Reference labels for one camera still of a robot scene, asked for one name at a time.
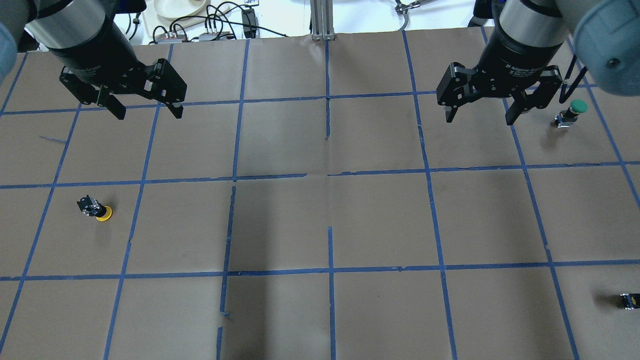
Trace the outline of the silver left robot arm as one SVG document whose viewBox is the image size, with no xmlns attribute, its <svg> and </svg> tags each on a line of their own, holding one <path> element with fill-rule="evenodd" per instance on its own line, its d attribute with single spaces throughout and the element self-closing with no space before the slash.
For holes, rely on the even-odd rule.
<svg viewBox="0 0 640 360">
<path fill-rule="evenodd" d="M 126 116 L 117 95 L 138 95 L 183 116 L 187 84 L 165 58 L 144 64 L 116 25 L 119 0 L 3 0 L 1 77 L 14 68 L 24 30 L 57 57 L 60 82 L 82 104 Z"/>
</svg>

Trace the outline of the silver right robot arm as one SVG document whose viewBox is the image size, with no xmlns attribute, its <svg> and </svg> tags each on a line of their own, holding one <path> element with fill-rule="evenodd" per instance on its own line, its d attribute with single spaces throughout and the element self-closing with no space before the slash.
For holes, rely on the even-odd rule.
<svg viewBox="0 0 640 360">
<path fill-rule="evenodd" d="M 448 123 L 462 105 L 482 98 L 512 98 L 509 126 L 546 108 L 569 79 L 551 64 L 569 37 L 603 91 L 639 95 L 637 0 L 477 0 L 473 14 L 493 19 L 494 30 L 476 66 L 452 62 L 439 82 L 436 98 Z"/>
</svg>

